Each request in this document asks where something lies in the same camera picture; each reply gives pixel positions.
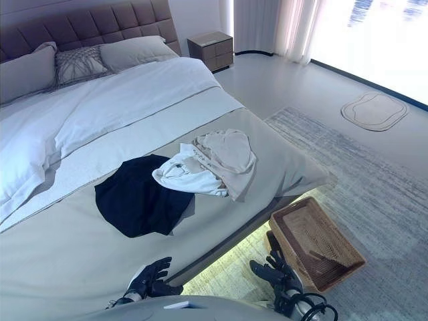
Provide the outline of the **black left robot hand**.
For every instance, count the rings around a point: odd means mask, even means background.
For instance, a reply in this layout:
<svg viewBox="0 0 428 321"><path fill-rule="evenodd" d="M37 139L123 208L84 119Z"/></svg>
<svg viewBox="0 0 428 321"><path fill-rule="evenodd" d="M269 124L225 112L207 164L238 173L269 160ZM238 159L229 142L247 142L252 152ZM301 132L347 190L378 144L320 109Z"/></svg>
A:
<svg viewBox="0 0 428 321"><path fill-rule="evenodd" d="M137 293L142 299L161 296L178 296L183 286L170 286L161 278L168 274L172 257L164 257L147 265L130 283L125 294Z"/></svg>

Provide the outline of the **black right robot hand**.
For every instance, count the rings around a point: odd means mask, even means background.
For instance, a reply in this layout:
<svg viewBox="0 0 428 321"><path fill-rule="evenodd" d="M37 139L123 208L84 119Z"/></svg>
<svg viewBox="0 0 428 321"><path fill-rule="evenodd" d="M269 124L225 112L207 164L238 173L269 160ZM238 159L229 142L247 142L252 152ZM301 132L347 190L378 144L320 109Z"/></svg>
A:
<svg viewBox="0 0 428 321"><path fill-rule="evenodd" d="M276 251L270 251L266 261L267 263L260 264L250 260L249 266L256 276L271 285L276 298L291 298L304 293L299 276L282 256Z"/></svg>

